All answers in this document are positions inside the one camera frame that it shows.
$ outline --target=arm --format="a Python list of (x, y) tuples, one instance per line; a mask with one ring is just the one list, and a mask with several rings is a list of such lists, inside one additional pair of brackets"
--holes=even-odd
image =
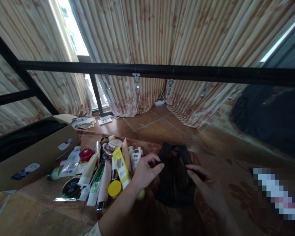
[[(123, 232), (140, 191), (147, 187), (164, 168), (164, 164), (158, 164), (151, 168), (149, 163), (155, 164), (155, 161), (160, 161), (160, 159), (152, 153), (140, 159), (133, 179), (98, 222), (99, 230), (103, 236), (116, 236)], [(95, 227), (92, 228), (89, 235), (95, 235), (94, 233)]]
[(212, 178), (201, 166), (186, 165), (186, 167), (188, 168), (187, 174), (200, 190), (203, 198), (216, 218), (219, 235), (242, 235), (240, 228), (225, 201), (220, 181)]

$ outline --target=window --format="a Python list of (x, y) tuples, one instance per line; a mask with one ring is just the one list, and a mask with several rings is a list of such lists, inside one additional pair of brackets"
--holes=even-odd
[(68, 13), (67, 13), (67, 10), (65, 8), (61, 8), (62, 10), (62, 14), (64, 17), (68, 17)]
[[(62, 14), (65, 19), (65, 28), (68, 36), (70, 37), (70, 41), (72, 43), (72, 46), (75, 50), (76, 55), (78, 58), (87, 57), (87, 62), (91, 62), (89, 58), (89, 54), (87, 51), (87, 48), (84, 44), (82, 35), (80, 33), (79, 27), (75, 21), (74, 15), (71, 10), (71, 6), (69, 3), (69, 0), (57, 0), (59, 6), (61, 7)], [(86, 86), (88, 88), (88, 95), (91, 100), (92, 110), (98, 109), (98, 102), (102, 104), (103, 108), (109, 108), (107, 98), (103, 92), (103, 89), (99, 83), (98, 76), (95, 75), (95, 81), (98, 88), (99, 98), (100, 101), (96, 100), (95, 92), (92, 85), (92, 80), (90, 78), (89, 74), (84, 74), (84, 79)]]
[(269, 50), (269, 52), (261, 59), (260, 62), (265, 62), (271, 54), (275, 51), (275, 49), (281, 44), (281, 42), (285, 39), (285, 37), (291, 32), (291, 30), (295, 27), (295, 22), (291, 25), (291, 27), (283, 34), (283, 36), (274, 44), (274, 46)]
[(75, 42), (74, 42), (74, 35), (73, 35), (73, 32), (70, 32), (70, 33), (69, 33), (69, 36), (70, 36), (70, 39), (71, 39), (71, 43), (72, 43), (72, 45), (73, 45), (73, 47), (74, 47), (74, 50), (75, 50), (75, 52), (77, 52), (77, 50), (76, 50), (76, 46), (75, 46)]

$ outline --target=red jar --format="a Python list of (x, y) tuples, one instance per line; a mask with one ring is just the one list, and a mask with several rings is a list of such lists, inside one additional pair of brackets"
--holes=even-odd
[(93, 150), (90, 148), (84, 149), (80, 152), (80, 160), (81, 162), (88, 162), (93, 156)]

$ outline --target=beige curtain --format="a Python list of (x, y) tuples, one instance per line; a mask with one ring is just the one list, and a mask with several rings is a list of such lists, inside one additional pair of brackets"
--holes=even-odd
[[(295, 1), (186, 1), (182, 6), (175, 65), (253, 67), (295, 15)], [(174, 81), (165, 101), (182, 123), (198, 128), (235, 85)], [(205, 88), (209, 92), (201, 98)]]
[[(64, 20), (56, 7), (47, 0), (0, 0), (0, 36), (19, 60), (78, 61), (68, 36), (58, 27), (63, 26)], [(82, 74), (47, 71), (29, 73), (60, 113), (91, 115), (91, 104)], [(1, 78), (3, 87), (6, 81), (7, 77)], [(18, 118), (9, 117), (10, 121), (15, 119)]]
[[(130, 23), (127, 16), (132, 14), (127, 12), (130, 4), (137, 5), (135, 1), (70, 1), (93, 62), (157, 64), (157, 55), (150, 53), (157, 43), (136, 28), (139, 14), (133, 14), (137, 17)], [(150, 31), (158, 34), (158, 28)], [(140, 78), (137, 83), (133, 77), (97, 77), (112, 112), (122, 117), (149, 111), (165, 86), (164, 79)]]
[[(91, 58), (103, 63), (252, 67), (295, 15), (295, 1), (286, 0), (70, 4)], [(100, 76), (100, 81), (113, 112), (125, 117), (146, 112), (164, 88), (160, 79), (140, 79), (146, 86), (139, 92), (132, 77)], [(195, 128), (208, 121), (235, 88), (195, 81), (169, 86), (167, 108)]]
[[(0, 95), (28, 89), (0, 55)], [(0, 135), (50, 116), (45, 106), (30, 98), (0, 106)]]

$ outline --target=black fabric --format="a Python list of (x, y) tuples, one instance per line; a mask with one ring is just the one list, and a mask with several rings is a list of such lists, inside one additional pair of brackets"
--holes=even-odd
[(242, 132), (295, 158), (295, 88), (249, 85), (232, 117)]
[(66, 123), (41, 120), (0, 138), (0, 162), (66, 127)]
[(194, 205), (196, 186), (185, 167), (187, 164), (192, 164), (186, 146), (163, 143), (158, 156), (165, 166), (159, 174), (160, 184), (155, 195), (156, 200), (168, 207)]

